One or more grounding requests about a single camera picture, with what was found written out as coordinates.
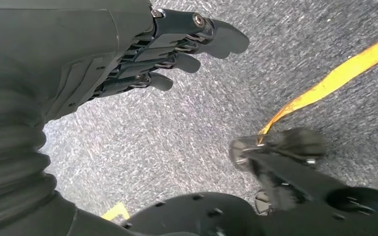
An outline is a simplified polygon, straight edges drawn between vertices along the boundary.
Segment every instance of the screw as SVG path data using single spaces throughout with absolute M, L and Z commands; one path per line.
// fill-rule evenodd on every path
M 161 18 L 163 17 L 163 13 L 161 13 L 161 11 L 159 10 L 151 10 L 151 15 L 154 17 L 154 18 Z
M 195 22 L 197 27 L 204 27 L 204 18 L 199 13 L 193 14 L 193 22 Z
M 308 159 L 306 159 L 306 163 L 310 166 L 314 166 L 316 164 L 316 159 L 308 158 Z

